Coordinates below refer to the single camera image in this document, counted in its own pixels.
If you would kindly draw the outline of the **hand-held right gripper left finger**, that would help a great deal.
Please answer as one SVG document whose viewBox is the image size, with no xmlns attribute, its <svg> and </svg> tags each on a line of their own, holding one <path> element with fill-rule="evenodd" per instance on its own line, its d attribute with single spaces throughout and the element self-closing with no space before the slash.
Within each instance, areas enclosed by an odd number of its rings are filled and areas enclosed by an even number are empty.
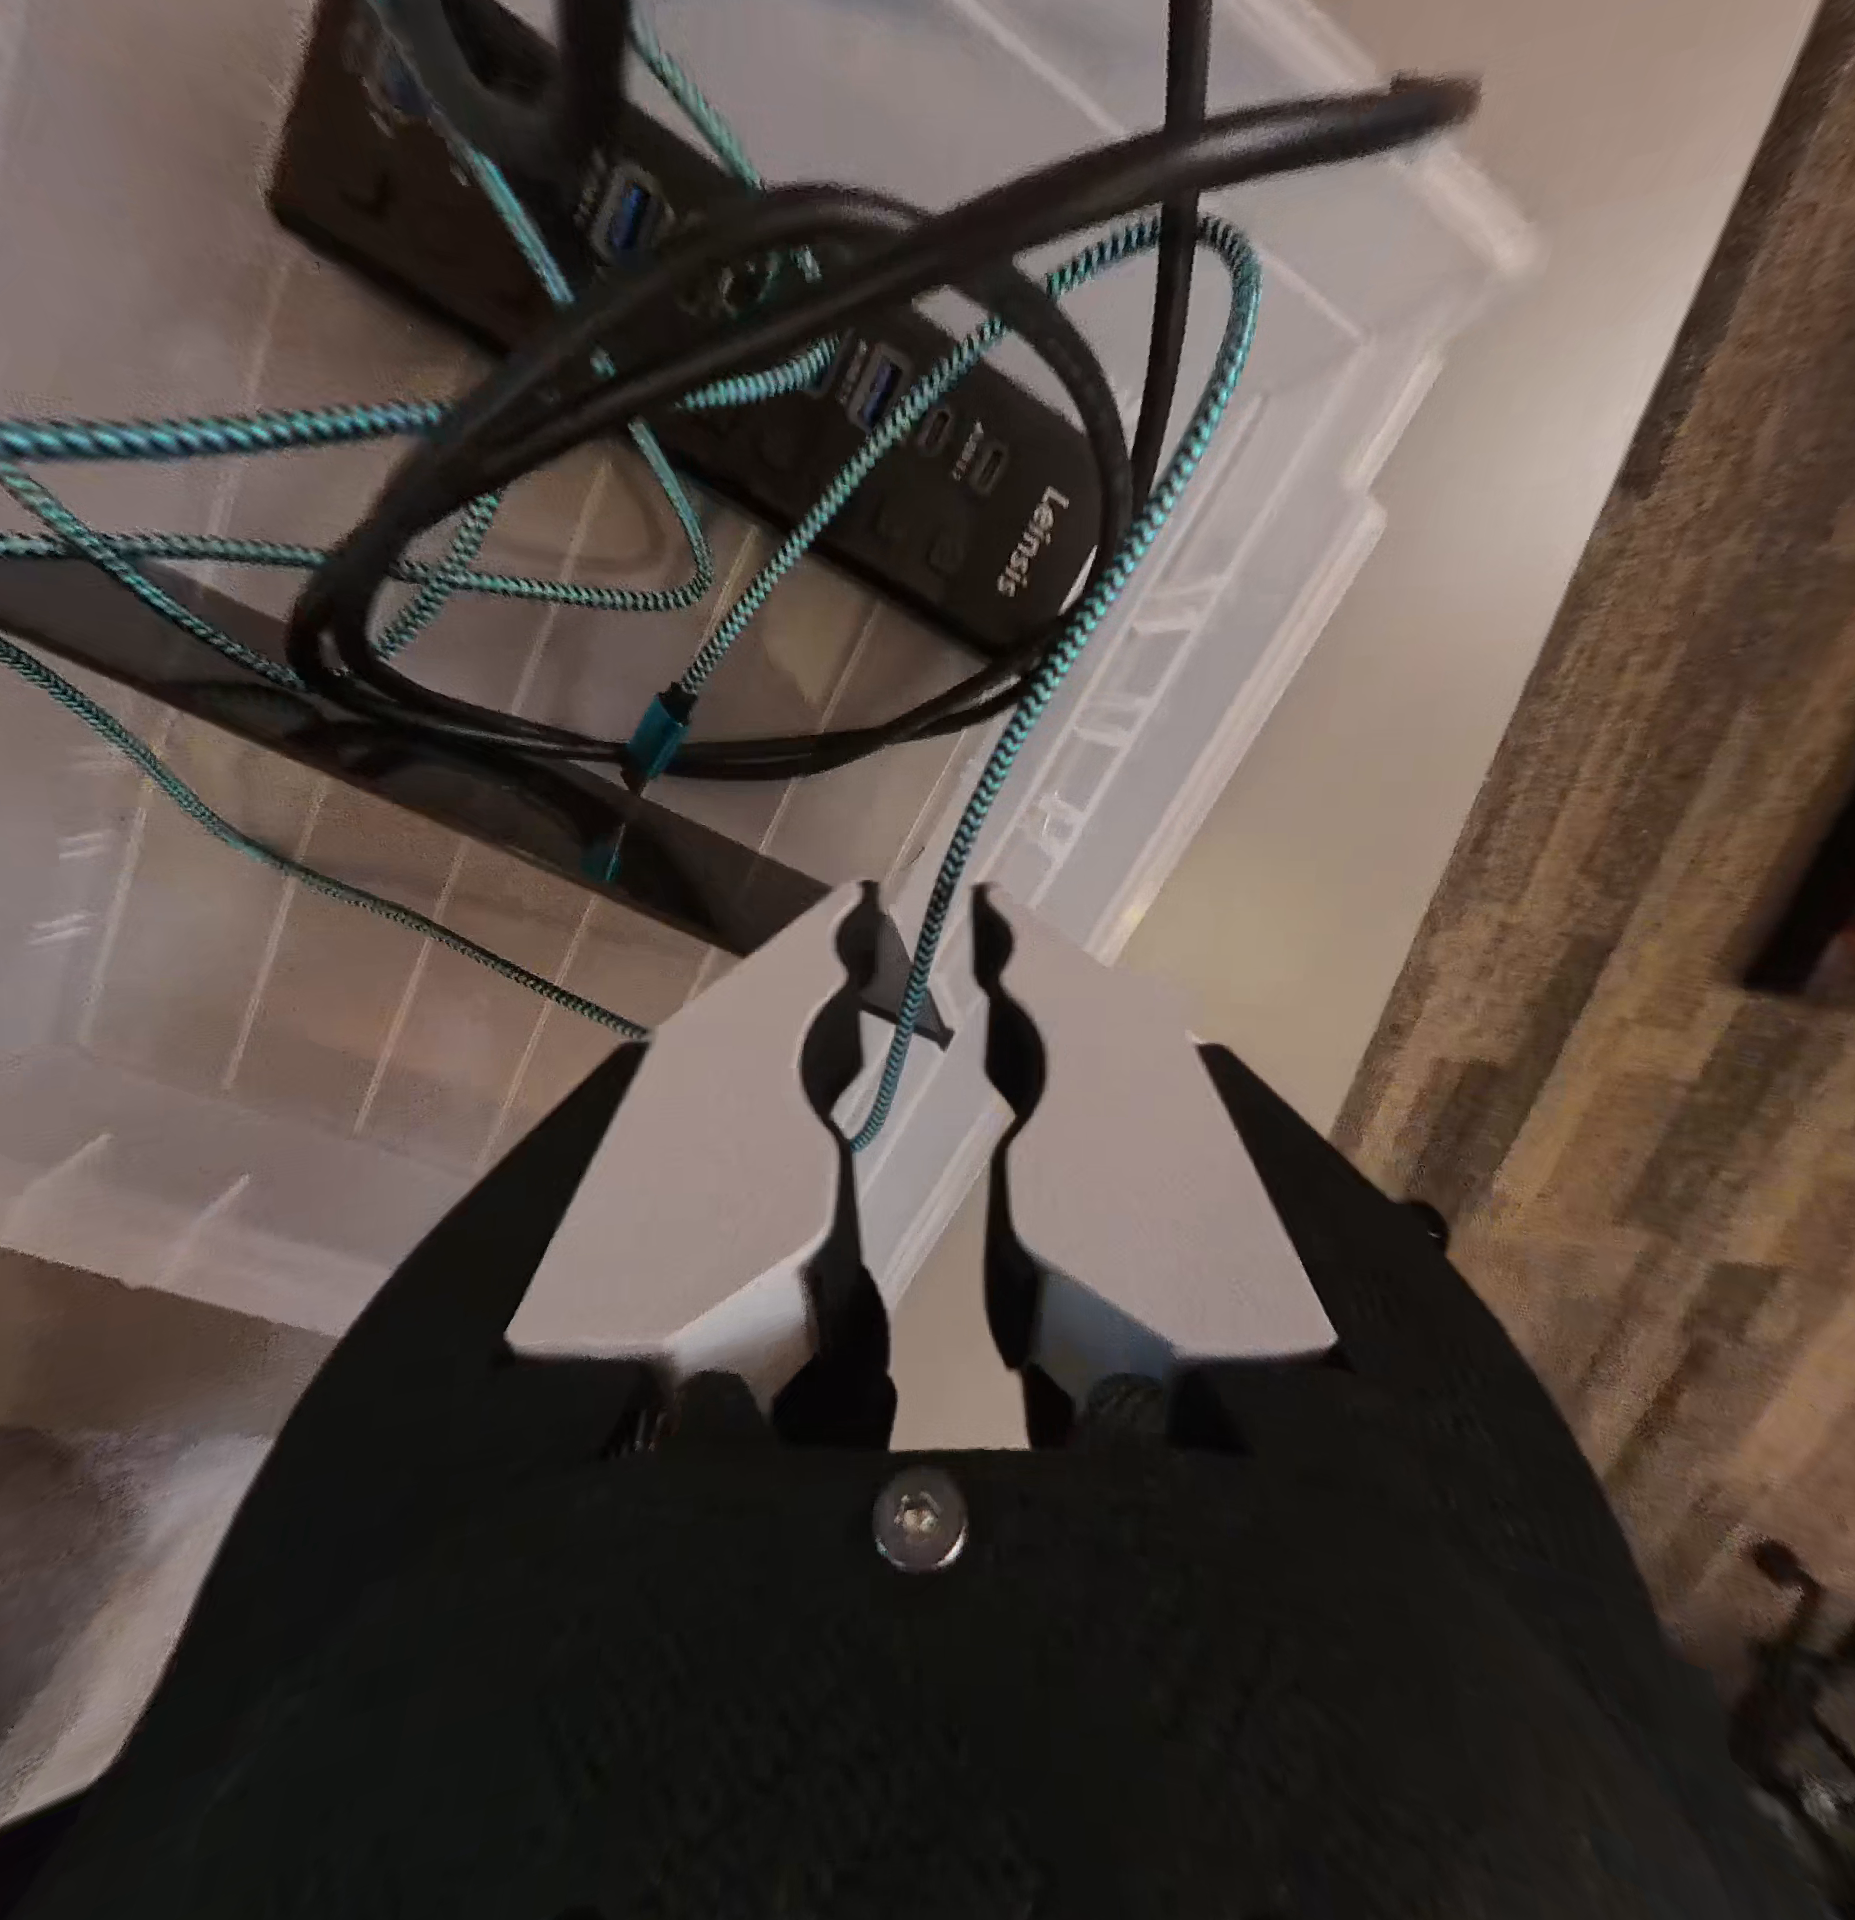
<svg viewBox="0 0 1855 1920">
<path fill-rule="evenodd" d="M 522 1356 L 733 1373 L 806 1444 L 885 1444 L 891 1316 L 837 1123 L 888 919 L 832 887 L 648 1042 L 508 1325 Z"/>
</svg>

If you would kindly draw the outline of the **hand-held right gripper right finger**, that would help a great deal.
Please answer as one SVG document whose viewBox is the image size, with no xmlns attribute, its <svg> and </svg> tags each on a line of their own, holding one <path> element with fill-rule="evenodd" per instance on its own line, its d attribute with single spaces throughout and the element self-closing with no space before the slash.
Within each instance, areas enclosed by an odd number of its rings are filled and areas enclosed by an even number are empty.
<svg viewBox="0 0 1855 1920">
<path fill-rule="evenodd" d="M 970 933 L 1007 1106 L 984 1294 L 1027 1444 L 1069 1444 L 1108 1381 L 1171 1403 L 1198 1371 L 1327 1356 L 1337 1330 L 1175 1000 L 999 886 Z"/>
</svg>

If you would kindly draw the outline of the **clear plastic storage box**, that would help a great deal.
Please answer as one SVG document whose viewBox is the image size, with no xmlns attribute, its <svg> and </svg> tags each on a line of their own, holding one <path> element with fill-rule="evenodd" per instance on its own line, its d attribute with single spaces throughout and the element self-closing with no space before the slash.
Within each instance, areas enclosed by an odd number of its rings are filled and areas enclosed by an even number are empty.
<svg viewBox="0 0 1855 1920">
<path fill-rule="evenodd" d="M 1159 118 L 1159 3 L 642 3 L 769 179 L 937 207 Z M 475 357 L 276 227 L 313 3 L 0 3 L 0 417 L 173 417 L 436 400 Z M 1310 3 L 1217 3 L 1220 107 L 1370 84 Z M 1250 754 L 1384 511 L 1377 474 L 1455 338 L 1540 258 L 1451 143 L 1209 198 L 1263 265 L 1241 391 L 1159 543 L 987 817 L 990 880 L 1115 959 Z M 394 446 L 255 464 L 60 467 L 97 529 L 332 540 Z M 623 734 L 770 550 L 710 503 L 714 588 L 662 617 L 445 611 L 406 660 L 445 691 Z M 636 458 L 522 482 L 483 558 L 564 582 L 681 579 Z M 965 666 L 822 562 L 721 666 L 699 736 L 865 725 Z M 659 1023 L 733 963 L 468 832 L 68 672 L 235 825 Z M 681 790 L 770 861 L 881 880 L 913 943 L 987 734 L 800 785 Z M 411 928 L 221 846 L 0 665 L 0 1244 L 339 1331 L 613 1045 Z M 990 1095 L 914 1042 L 871 1154 L 874 1271 L 900 1290 L 976 1170 Z"/>
</svg>

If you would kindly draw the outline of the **black usb hub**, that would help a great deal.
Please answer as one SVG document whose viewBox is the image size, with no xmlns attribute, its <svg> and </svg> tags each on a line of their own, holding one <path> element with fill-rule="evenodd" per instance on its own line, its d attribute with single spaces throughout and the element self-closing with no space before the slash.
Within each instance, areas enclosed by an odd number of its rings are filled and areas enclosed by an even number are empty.
<svg viewBox="0 0 1855 1920">
<path fill-rule="evenodd" d="M 626 160 L 589 227 L 537 186 L 520 189 L 561 269 L 626 268 L 743 186 L 706 149 L 634 107 Z M 500 357 L 551 313 L 480 187 L 427 118 L 372 3 L 316 7 L 267 203 L 322 258 L 414 316 Z M 717 500 L 790 529 L 955 338 L 913 308 L 857 323 L 801 391 L 652 421 L 659 444 Z M 865 473 L 815 555 L 935 623 L 973 654 L 1033 638 L 1091 560 L 1101 484 L 1085 432 L 990 363 L 935 400 Z"/>
</svg>

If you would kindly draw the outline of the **black box divider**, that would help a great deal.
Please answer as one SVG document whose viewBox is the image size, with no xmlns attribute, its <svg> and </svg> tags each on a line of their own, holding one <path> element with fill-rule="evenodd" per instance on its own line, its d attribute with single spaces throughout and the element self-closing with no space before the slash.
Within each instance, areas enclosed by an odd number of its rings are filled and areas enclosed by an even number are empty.
<svg viewBox="0 0 1855 1920">
<path fill-rule="evenodd" d="M 733 959 L 761 952 L 826 897 L 817 877 L 659 801 L 634 800 L 602 776 L 458 748 L 279 683 L 269 673 L 285 665 L 279 620 L 169 568 L 152 570 L 152 585 L 178 617 L 84 558 L 0 551 L 0 665 L 79 722 L 218 846 L 452 952 L 579 1021 L 623 1041 L 648 1034 L 641 1023 L 384 893 L 260 842 L 78 686 L 68 670 L 150 695 L 263 755 L 339 780 Z"/>
</svg>

